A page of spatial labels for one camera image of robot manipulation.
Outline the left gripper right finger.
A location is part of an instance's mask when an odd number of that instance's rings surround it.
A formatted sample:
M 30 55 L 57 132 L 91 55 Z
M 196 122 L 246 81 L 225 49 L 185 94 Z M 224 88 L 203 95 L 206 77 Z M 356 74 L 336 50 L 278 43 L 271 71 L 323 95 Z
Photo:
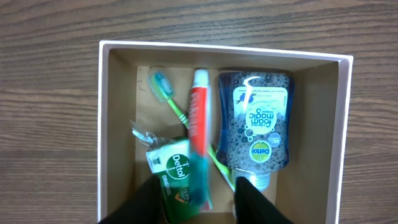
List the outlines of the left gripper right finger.
M 237 177 L 234 205 L 238 224 L 293 224 L 245 177 Z

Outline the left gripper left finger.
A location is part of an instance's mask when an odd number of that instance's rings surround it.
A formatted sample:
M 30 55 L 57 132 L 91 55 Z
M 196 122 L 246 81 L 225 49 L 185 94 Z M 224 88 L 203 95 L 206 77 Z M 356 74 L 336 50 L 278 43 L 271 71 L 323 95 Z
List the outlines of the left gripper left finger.
M 98 224 L 158 224 L 162 210 L 161 198 L 160 179 L 152 175 L 136 194 Z

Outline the green Dettol soap bar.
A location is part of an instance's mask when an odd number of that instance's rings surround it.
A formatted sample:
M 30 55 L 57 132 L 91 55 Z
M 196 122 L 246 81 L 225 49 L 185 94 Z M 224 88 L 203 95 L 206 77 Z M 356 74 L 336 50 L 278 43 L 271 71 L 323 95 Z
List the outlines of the green Dettol soap bar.
M 189 206 L 189 140 L 157 137 L 131 121 L 132 134 L 146 147 L 150 171 L 159 177 L 162 205 L 167 223 L 181 223 L 198 215 L 200 209 Z

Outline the blue foam soap bottle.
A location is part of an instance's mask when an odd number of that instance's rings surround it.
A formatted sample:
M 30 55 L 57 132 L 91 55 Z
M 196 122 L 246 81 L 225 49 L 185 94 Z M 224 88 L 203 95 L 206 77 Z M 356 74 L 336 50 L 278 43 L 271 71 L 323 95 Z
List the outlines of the blue foam soap bottle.
M 294 81 L 285 72 L 223 72 L 218 76 L 221 130 L 216 158 L 260 191 L 289 163 Z

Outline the Colgate toothpaste tube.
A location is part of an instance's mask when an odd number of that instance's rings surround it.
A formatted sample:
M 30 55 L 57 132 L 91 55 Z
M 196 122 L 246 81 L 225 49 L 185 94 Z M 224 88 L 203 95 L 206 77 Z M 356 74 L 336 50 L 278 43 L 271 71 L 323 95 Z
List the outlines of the Colgate toothpaste tube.
M 212 209 L 208 171 L 209 104 L 209 71 L 199 68 L 194 72 L 190 92 L 188 135 L 190 148 L 189 205 L 200 212 Z

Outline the green toothbrush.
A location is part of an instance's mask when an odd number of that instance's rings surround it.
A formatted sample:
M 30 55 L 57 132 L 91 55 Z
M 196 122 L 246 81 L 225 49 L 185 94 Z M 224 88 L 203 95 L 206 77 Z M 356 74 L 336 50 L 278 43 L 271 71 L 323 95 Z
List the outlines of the green toothbrush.
M 174 102 L 174 89 L 172 88 L 172 84 L 169 82 L 169 79 L 162 72 L 156 70 L 149 75 L 147 84 L 154 96 L 161 103 L 168 103 L 172 111 L 177 115 L 182 124 L 186 128 L 189 128 L 188 117 Z M 218 161 L 215 151 L 211 145 L 209 145 L 208 147 L 208 154 L 228 186 L 231 188 L 232 191 L 235 191 L 235 186 L 231 181 L 230 169 Z

